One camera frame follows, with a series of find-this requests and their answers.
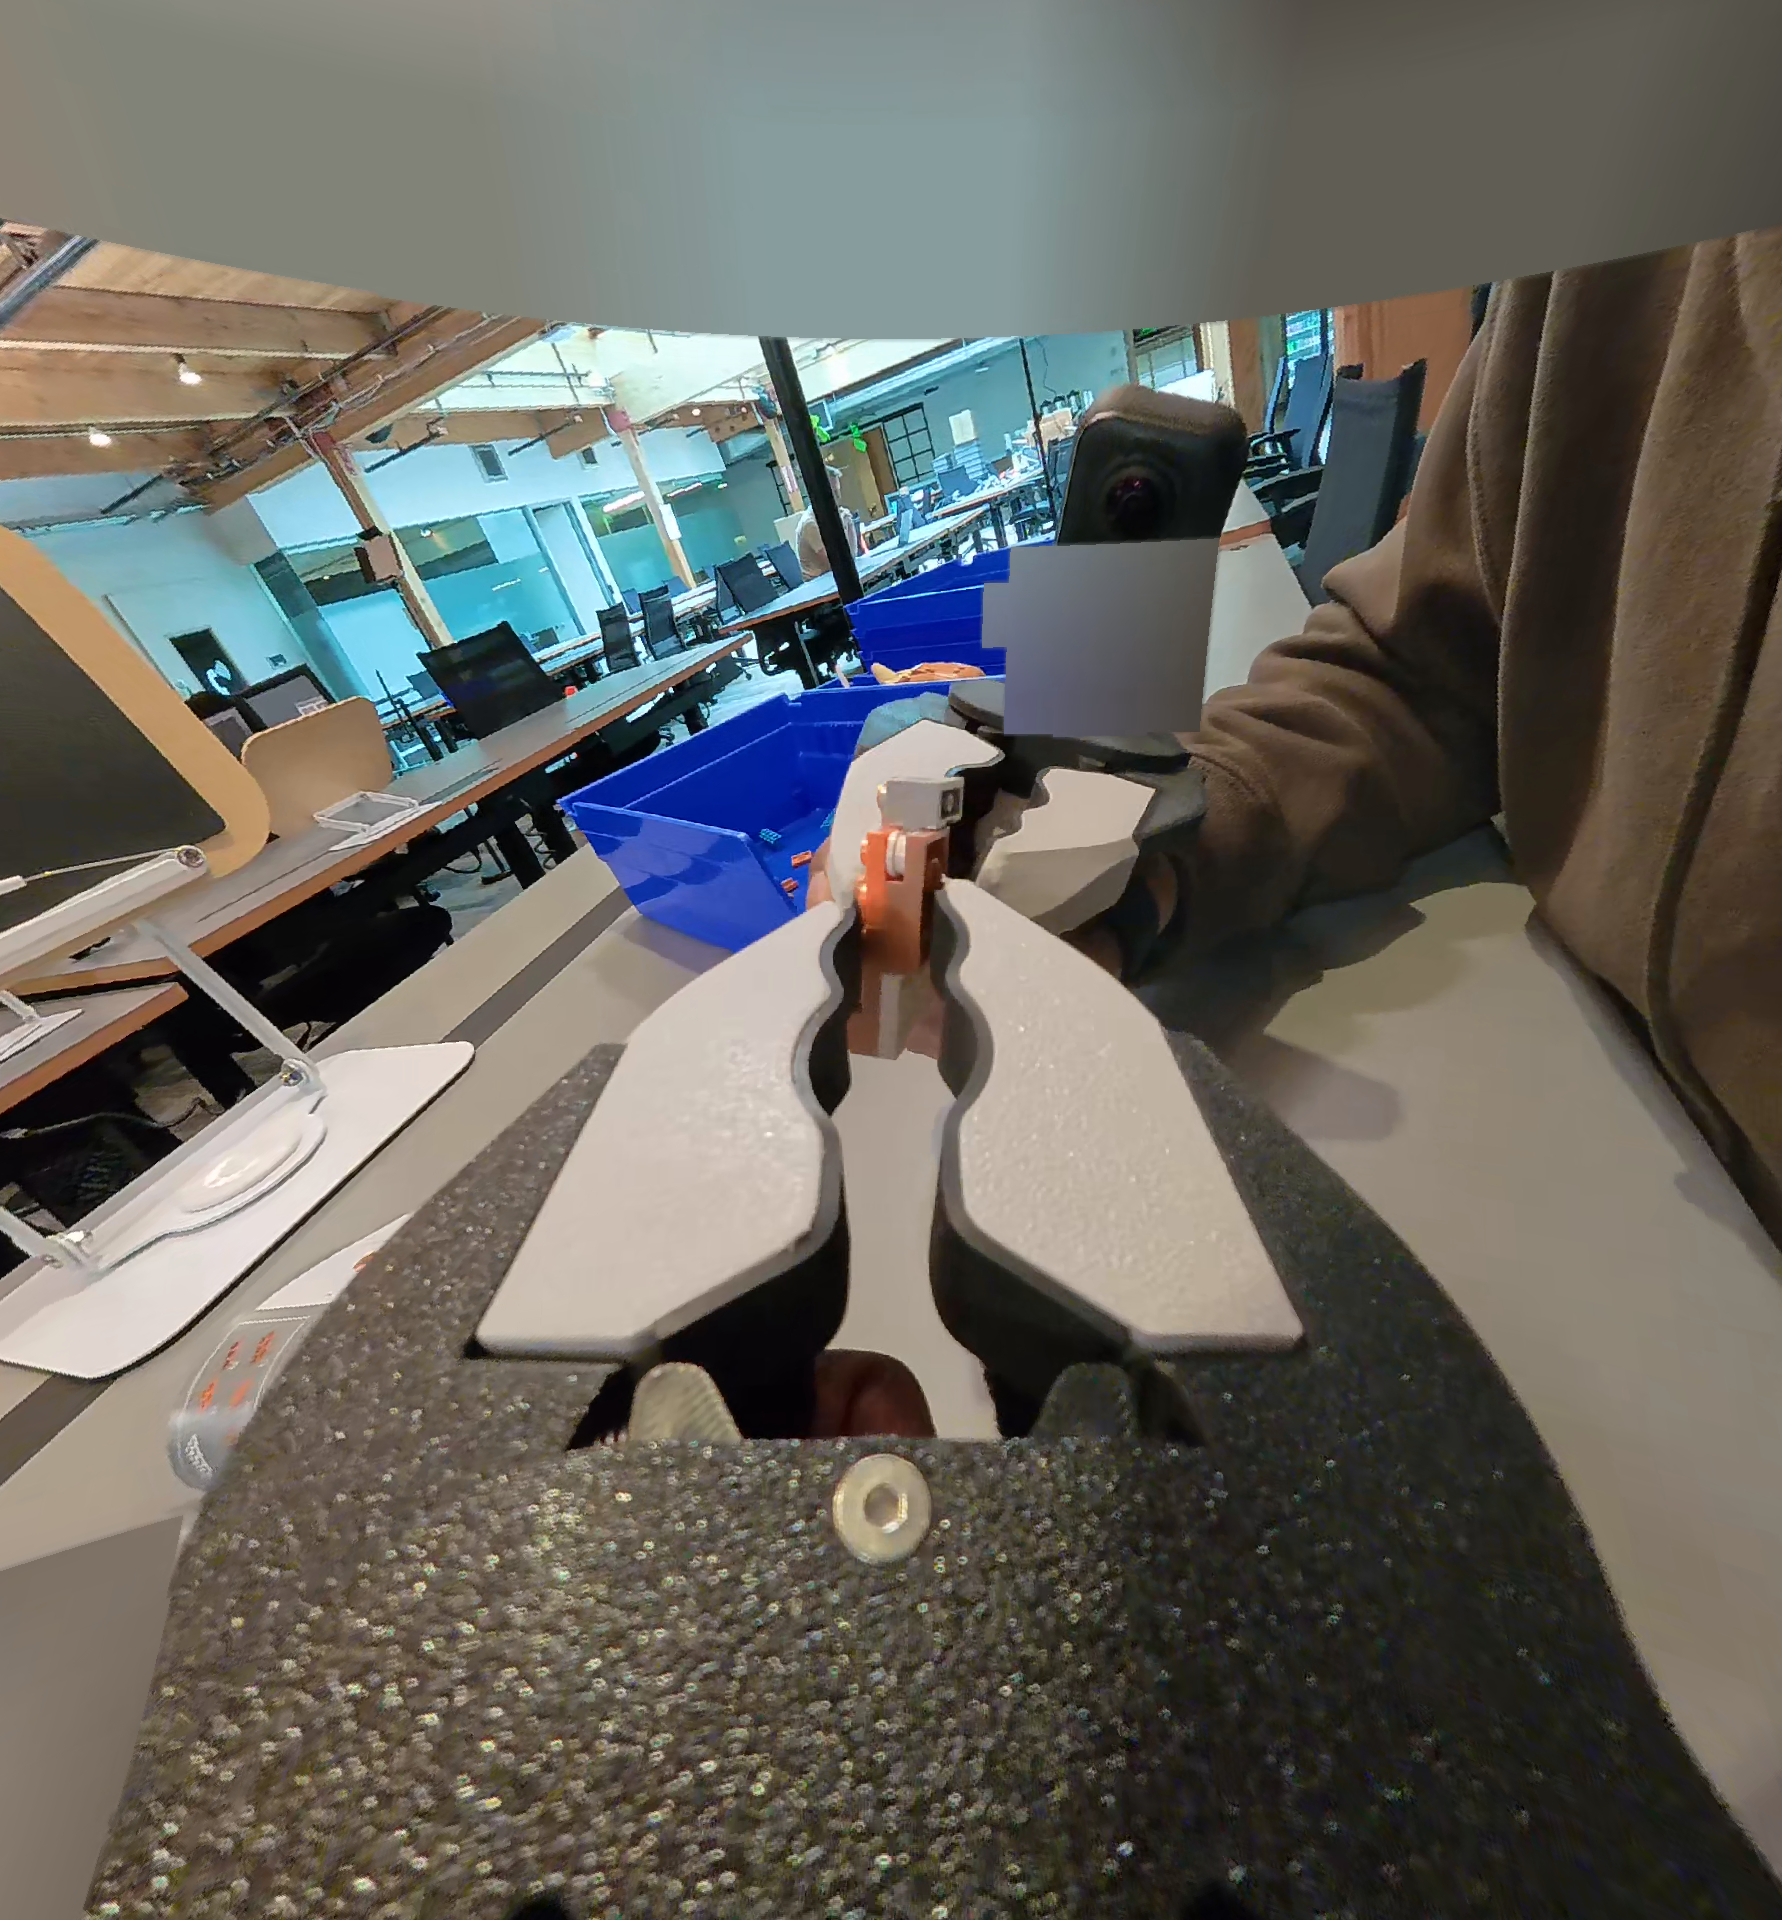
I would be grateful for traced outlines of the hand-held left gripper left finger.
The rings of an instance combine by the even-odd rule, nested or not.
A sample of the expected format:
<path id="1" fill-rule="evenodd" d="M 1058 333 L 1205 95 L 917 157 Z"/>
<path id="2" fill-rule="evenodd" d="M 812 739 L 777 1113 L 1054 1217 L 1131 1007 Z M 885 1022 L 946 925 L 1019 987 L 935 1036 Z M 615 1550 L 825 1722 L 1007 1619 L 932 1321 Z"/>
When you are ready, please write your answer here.
<path id="1" fill-rule="evenodd" d="M 640 1022 L 479 1321 L 488 1352 L 829 1343 L 849 1306 L 849 959 L 852 911 L 822 903 Z"/>

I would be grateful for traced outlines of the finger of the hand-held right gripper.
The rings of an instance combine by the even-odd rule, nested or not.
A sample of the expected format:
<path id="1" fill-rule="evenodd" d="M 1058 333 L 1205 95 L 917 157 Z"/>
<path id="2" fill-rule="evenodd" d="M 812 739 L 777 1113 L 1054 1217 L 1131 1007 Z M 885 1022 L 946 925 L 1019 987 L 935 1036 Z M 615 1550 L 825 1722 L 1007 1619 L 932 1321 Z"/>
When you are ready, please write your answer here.
<path id="1" fill-rule="evenodd" d="M 827 850 L 832 901 L 854 901 L 863 872 L 863 840 L 880 829 L 876 790 L 892 779 L 946 779 L 1001 762 L 997 743 L 938 722 L 914 722 L 859 755 L 839 790 Z"/>
<path id="2" fill-rule="evenodd" d="M 1052 936 L 1099 919 L 1125 893 L 1157 791 L 1052 766 L 1031 796 L 1000 795 L 975 829 L 974 884 Z"/>

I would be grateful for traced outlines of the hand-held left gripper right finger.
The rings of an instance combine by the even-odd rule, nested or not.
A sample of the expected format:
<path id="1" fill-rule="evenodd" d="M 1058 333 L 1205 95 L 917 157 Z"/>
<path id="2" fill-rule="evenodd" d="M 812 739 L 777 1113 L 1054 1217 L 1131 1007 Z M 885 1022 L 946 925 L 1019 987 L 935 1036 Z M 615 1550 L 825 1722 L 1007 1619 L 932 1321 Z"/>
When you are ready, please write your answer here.
<path id="1" fill-rule="evenodd" d="M 1024 1295 L 1145 1356 L 1285 1352 L 1302 1316 L 1168 1030 L 975 886 L 935 905 L 938 1197 Z"/>

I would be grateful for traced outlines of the small orange brown brick assembly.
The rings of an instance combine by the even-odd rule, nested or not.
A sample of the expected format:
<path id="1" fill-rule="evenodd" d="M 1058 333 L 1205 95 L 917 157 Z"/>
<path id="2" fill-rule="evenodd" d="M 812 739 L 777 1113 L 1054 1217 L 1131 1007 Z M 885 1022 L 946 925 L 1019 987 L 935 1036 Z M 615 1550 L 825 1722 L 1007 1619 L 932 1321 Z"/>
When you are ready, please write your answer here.
<path id="1" fill-rule="evenodd" d="M 961 775 L 894 777 L 876 790 L 876 828 L 860 840 L 856 930 L 860 982 L 849 1017 L 854 1054 L 894 1061 L 926 998 L 935 896 L 964 820 Z"/>

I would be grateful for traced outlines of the blue plastic bin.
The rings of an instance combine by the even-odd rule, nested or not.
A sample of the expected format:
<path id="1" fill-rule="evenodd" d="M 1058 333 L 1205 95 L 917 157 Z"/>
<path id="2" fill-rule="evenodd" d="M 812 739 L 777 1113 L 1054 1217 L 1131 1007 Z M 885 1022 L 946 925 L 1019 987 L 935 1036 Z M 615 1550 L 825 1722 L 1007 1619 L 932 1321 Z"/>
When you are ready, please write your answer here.
<path id="1" fill-rule="evenodd" d="M 812 852 L 868 716 L 905 685 L 780 694 L 576 791 L 564 809 L 635 909 L 746 948 L 806 906 Z"/>
<path id="2" fill-rule="evenodd" d="M 856 651 L 868 669 L 952 664 L 1000 676 L 1004 651 L 983 643 L 983 590 L 1008 579 L 1012 550 L 942 564 L 849 607 Z"/>

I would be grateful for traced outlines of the grey instruction booklet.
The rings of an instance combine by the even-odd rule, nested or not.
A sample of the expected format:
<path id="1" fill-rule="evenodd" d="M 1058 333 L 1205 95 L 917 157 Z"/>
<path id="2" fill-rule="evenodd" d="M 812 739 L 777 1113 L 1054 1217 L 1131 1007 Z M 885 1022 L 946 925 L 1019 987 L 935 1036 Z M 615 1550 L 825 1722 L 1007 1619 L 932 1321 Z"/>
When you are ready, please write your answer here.
<path id="1" fill-rule="evenodd" d="M 405 1223 L 409 1215 L 398 1215 L 351 1242 L 282 1283 L 225 1331 L 194 1376 L 185 1402 L 173 1409 L 168 1427 L 169 1465 L 187 1486 L 198 1491 L 215 1486 L 264 1391 L 282 1373 L 327 1306 Z"/>

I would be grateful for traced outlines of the person's right forearm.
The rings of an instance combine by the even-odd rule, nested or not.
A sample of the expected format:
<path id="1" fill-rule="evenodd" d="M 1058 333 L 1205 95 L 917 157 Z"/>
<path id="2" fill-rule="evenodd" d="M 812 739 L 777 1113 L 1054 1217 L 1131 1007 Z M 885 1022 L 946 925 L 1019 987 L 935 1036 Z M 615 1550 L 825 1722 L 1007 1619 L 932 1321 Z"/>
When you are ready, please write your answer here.
<path id="1" fill-rule="evenodd" d="M 1209 697 L 1186 909 L 1211 939 L 1388 886 L 1499 811 L 1499 613 L 1474 531 L 1415 509 Z"/>

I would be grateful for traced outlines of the grey desk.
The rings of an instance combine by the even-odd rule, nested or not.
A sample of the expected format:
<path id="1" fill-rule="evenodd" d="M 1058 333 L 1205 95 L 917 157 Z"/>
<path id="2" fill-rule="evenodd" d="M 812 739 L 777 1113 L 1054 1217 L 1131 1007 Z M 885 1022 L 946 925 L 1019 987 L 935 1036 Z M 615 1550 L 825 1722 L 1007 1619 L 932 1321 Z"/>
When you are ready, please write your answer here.
<path id="1" fill-rule="evenodd" d="M 0 1368 L 0 1916 L 83 1912 L 196 1508 L 168 1426 L 219 1336 L 717 959 L 577 856 L 334 1036 L 457 1031 L 477 1058 L 176 1345 L 103 1386 Z M 1680 1733 L 1782 1874 L 1782 1260 L 1501 852 L 1476 833 L 1151 1002 L 1482 1336 Z"/>

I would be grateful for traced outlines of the person's left hand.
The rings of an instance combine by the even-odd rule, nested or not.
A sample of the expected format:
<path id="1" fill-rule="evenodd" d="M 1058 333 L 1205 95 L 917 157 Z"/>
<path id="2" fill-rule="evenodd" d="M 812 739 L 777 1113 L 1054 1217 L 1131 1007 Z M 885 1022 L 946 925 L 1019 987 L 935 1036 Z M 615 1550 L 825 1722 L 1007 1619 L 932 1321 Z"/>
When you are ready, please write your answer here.
<path id="1" fill-rule="evenodd" d="M 921 1381 L 899 1356 L 825 1351 L 814 1368 L 809 1438 L 935 1438 Z"/>

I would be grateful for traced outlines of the black pole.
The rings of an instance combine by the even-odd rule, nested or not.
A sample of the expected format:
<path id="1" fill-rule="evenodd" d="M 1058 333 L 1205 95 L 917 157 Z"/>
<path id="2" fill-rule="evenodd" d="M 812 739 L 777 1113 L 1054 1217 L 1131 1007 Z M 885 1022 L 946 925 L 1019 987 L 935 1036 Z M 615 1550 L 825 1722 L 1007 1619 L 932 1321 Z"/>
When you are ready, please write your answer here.
<path id="1" fill-rule="evenodd" d="M 832 493 L 834 484 L 825 469 L 821 445 L 815 442 L 792 343 L 785 338 L 759 338 L 759 350 L 768 372 L 783 428 L 790 436 L 792 458 L 812 517 L 819 526 L 827 571 L 832 575 L 832 590 L 842 603 L 852 605 L 863 597 L 856 568 L 856 545 L 847 532 L 842 507 Z"/>

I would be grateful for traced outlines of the long wooden table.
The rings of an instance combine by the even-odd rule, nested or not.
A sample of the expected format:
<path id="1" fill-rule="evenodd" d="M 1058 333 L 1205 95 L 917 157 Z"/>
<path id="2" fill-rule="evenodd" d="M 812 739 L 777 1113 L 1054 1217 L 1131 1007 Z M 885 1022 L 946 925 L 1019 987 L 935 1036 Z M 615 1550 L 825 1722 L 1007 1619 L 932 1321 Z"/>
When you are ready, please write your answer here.
<path id="1" fill-rule="evenodd" d="M 158 923 L 191 952 L 211 957 L 302 901 L 437 833 L 443 820 L 462 811 L 472 813 L 465 829 L 442 833 L 434 852 L 405 862 L 409 877 L 423 877 L 450 858 L 452 840 L 470 846 L 473 836 L 504 828 L 513 817 L 521 779 L 561 762 L 587 736 L 609 729 L 735 651 L 739 638 L 727 637 L 669 659 L 655 659 L 631 673 L 607 676 L 460 749 L 443 763 L 398 777 L 392 791 L 420 805 L 389 820 L 376 836 L 356 840 L 326 828 L 311 828 L 285 840 L 277 839 L 232 877 L 207 877 L 160 901 Z M 114 929 L 107 939 L 83 936 L 27 963 L 13 975 L 9 989 L 24 998 L 61 996 L 67 1021 L 0 1064 L 0 1115 L 54 1083 L 63 1073 L 97 1061 L 115 1041 L 136 1035 L 149 1021 L 185 1002 L 181 975 L 160 942 L 132 925 Z"/>

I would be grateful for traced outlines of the white metal stand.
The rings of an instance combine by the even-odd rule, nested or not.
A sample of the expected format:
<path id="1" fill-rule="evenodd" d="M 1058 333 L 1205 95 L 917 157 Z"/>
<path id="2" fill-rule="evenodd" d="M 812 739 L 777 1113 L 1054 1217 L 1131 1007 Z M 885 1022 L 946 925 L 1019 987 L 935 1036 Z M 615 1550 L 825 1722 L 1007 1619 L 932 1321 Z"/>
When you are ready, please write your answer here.
<path id="1" fill-rule="evenodd" d="M 101 1381 L 158 1355 L 472 1064 L 466 1041 L 356 1049 L 326 1063 L 291 1049 L 153 919 L 158 901 L 203 877 L 205 850 L 162 849 L 0 929 L 0 996 L 43 957 L 135 923 L 278 1054 L 272 1083 L 160 1161 L 101 1223 L 43 1234 L 0 1206 L 0 1232 L 28 1257 L 0 1298 L 0 1363 Z"/>

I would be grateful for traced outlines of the black board with tan rim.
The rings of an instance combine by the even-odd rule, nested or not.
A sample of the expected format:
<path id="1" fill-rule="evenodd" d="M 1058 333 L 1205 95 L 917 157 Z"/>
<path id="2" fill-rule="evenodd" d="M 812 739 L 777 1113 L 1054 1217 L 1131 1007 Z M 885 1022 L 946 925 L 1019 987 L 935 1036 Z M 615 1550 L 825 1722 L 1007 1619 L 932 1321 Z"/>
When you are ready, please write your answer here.
<path id="1" fill-rule="evenodd" d="M 258 779 L 0 526 L 0 979 L 264 849 Z"/>

